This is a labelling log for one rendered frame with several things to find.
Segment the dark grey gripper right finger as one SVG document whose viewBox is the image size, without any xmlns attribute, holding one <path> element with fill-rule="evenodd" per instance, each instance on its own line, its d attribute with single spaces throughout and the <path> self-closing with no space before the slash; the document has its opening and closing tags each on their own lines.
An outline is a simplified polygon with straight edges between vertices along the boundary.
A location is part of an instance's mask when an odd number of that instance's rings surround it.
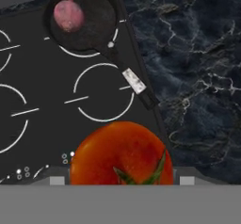
<svg viewBox="0 0 241 224">
<path fill-rule="evenodd" d="M 206 177 L 193 167 L 174 167 L 173 178 L 177 185 L 221 184 L 221 181 Z"/>
</svg>

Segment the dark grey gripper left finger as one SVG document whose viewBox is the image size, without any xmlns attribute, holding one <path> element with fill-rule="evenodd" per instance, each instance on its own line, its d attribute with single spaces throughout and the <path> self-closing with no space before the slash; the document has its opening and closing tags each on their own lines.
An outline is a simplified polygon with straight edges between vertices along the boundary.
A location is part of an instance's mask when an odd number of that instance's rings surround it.
<svg viewBox="0 0 241 224">
<path fill-rule="evenodd" d="M 70 183 L 70 169 L 68 167 L 49 167 L 34 179 L 37 185 L 68 185 Z"/>
</svg>

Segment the red tomato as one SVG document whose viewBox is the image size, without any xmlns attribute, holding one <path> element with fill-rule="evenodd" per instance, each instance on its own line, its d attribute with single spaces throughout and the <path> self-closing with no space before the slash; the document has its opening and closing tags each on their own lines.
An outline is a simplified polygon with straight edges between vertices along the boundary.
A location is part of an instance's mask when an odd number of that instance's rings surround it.
<svg viewBox="0 0 241 224">
<path fill-rule="evenodd" d="M 174 184 L 169 152 L 146 127 L 110 123 L 89 135 L 75 151 L 72 184 Z"/>
</svg>

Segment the black frying pan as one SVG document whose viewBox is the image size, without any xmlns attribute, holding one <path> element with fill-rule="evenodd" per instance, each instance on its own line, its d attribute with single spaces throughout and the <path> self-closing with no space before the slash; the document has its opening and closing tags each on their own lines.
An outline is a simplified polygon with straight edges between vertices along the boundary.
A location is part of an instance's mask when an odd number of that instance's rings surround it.
<svg viewBox="0 0 241 224">
<path fill-rule="evenodd" d="M 120 23 L 117 0 L 74 0 L 84 12 L 84 23 L 75 32 L 62 30 L 54 19 L 54 8 L 61 0 L 49 0 L 42 14 L 43 26 L 56 44 L 69 51 L 94 50 L 116 64 L 134 93 L 148 109 L 159 104 L 153 91 L 142 82 L 131 68 L 121 60 L 115 41 L 116 29 Z"/>
</svg>

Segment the pink onion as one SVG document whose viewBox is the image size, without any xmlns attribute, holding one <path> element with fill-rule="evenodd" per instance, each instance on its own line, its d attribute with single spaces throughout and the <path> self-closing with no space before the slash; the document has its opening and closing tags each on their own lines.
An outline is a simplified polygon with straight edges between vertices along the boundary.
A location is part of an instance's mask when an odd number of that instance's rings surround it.
<svg viewBox="0 0 241 224">
<path fill-rule="evenodd" d="M 82 27 L 85 17 L 74 0 L 61 0 L 54 8 L 54 19 L 62 30 L 75 32 Z"/>
</svg>

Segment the black glass hob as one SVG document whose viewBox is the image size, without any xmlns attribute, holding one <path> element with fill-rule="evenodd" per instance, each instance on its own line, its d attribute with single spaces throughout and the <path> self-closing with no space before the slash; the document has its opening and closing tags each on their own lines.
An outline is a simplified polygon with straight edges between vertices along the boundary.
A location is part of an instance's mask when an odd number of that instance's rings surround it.
<svg viewBox="0 0 241 224">
<path fill-rule="evenodd" d="M 31 184 L 49 167 L 69 167 L 86 136 L 113 120 L 166 141 L 158 110 L 144 107 L 117 67 L 95 51 L 57 46 L 42 13 L 0 17 L 0 184 Z"/>
</svg>

